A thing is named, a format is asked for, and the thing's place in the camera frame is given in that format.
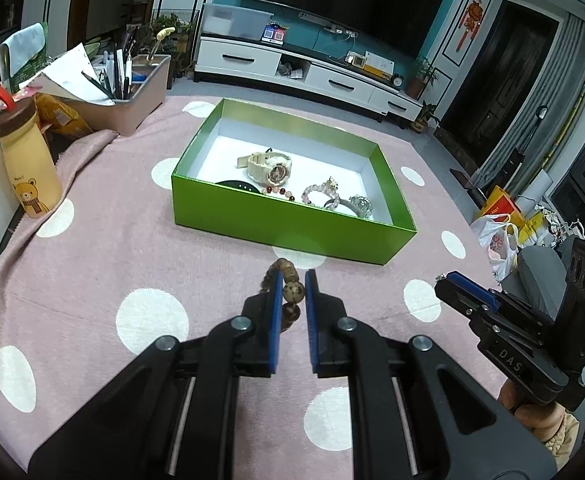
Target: hand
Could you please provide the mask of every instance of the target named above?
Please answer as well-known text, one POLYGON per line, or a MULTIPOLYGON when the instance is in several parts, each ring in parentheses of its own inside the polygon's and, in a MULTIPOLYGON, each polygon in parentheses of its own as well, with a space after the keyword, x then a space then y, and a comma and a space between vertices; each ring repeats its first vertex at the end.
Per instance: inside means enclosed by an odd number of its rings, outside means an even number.
POLYGON ((514 418, 530 428, 541 442, 547 442, 555 436, 565 415, 565 408, 556 402, 546 406, 522 404, 523 393, 509 379, 501 387, 499 402, 506 409, 514 410, 514 418))

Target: curtain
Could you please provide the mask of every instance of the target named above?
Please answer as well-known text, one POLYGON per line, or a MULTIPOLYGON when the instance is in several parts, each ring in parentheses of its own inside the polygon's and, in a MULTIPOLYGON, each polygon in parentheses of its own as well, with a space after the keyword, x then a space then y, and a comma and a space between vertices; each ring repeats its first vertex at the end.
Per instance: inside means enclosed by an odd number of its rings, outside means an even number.
POLYGON ((514 148, 522 148, 526 144, 526 156, 523 166, 515 175, 508 190, 525 186, 529 171, 535 171, 534 159, 543 158, 547 151, 538 153, 548 143, 550 146, 555 140, 556 133, 561 127, 557 126, 571 108, 574 100, 573 93, 578 94, 581 82, 585 77, 585 21, 568 13, 562 30, 559 32, 557 44, 551 53, 550 60, 541 73, 537 87, 530 95, 530 99, 505 134, 498 148, 488 157, 483 166, 475 172, 472 182, 477 187, 483 187, 501 171, 514 148), (546 117, 537 129, 532 139, 529 139, 532 125, 535 122, 535 113, 541 105, 546 105, 546 117))

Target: floor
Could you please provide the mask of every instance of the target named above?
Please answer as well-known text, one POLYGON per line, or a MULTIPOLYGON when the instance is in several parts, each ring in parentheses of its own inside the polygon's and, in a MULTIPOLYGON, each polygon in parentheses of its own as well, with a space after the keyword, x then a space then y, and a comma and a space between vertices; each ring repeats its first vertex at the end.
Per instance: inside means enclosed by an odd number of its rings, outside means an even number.
POLYGON ((432 173, 435 174, 441 184, 445 187, 451 199, 457 205, 457 208, 459 208, 468 223, 473 220, 478 211, 475 203, 472 202, 466 191, 461 187, 461 184, 459 184, 450 173, 450 168, 456 170, 462 170, 463 168, 461 168, 460 164, 452 155, 450 155, 441 143, 434 138, 431 131, 423 134, 415 134, 411 130, 403 130, 391 121, 384 120, 383 123, 379 123, 372 118, 341 110, 341 108, 335 108, 289 95, 212 82, 195 83, 191 79, 185 77, 175 80, 172 90, 168 91, 168 95, 231 97, 235 99, 243 99, 245 101, 274 104, 332 117, 358 124, 359 126, 365 126, 371 130, 384 132, 385 134, 394 137, 399 137, 399 139, 406 140, 414 146, 415 150, 421 155, 426 164, 428 164, 432 173))

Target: pink rug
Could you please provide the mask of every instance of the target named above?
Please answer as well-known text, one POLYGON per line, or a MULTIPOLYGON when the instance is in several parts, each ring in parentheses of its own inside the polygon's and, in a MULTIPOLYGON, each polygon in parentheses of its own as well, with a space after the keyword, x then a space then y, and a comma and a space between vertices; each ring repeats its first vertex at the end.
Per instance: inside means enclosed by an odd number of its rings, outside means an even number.
MULTIPOLYGON (((58 163, 66 190, 47 218, 25 218, 0 257, 0 442, 26 468, 34 450, 157 336, 204 336, 240 312, 284 256, 316 268, 321 290, 381 335, 426 334, 494 396, 500 372, 467 320, 434 296, 460 270, 495 286, 445 189, 413 147, 379 132, 273 107, 377 142, 418 234, 386 266, 325 258, 175 225, 170 174, 218 98, 171 97, 132 137, 75 142, 58 163)), ((245 379, 236 478, 352 478, 346 380, 317 380, 304 316, 282 335, 278 373, 245 379)))

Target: teal wall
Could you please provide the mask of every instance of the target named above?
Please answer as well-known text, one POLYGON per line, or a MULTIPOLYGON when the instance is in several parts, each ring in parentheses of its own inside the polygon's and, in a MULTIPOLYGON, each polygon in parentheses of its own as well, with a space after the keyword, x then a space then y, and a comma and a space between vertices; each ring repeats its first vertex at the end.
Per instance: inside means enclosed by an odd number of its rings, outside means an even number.
MULTIPOLYGON (((443 0, 441 3, 439 12, 435 17, 430 32, 421 48, 422 56, 428 53, 432 43, 434 43, 439 29, 443 26, 443 22, 452 2, 453 0, 443 0)), ((314 50, 336 57, 344 56, 349 50, 352 50, 352 40, 345 40, 343 35, 337 36, 336 34, 331 34, 330 32, 321 30, 319 32, 319 38, 317 39, 317 29, 320 28, 319 25, 300 20, 298 10, 291 10, 286 7, 255 2, 252 0, 214 0, 214 3, 250 7, 252 9, 272 12, 274 14, 272 18, 273 21, 290 27, 286 32, 286 43, 296 44, 305 48, 313 48, 315 41, 317 41, 314 50)), ((361 54, 364 54, 366 50, 370 50, 379 56, 393 60, 395 62, 395 72, 403 75, 407 75, 412 61, 409 57, 387 46, 385 43, 374 41, 370 38, 364 38, 362 36, 357 38, 354 50, 361 54)))

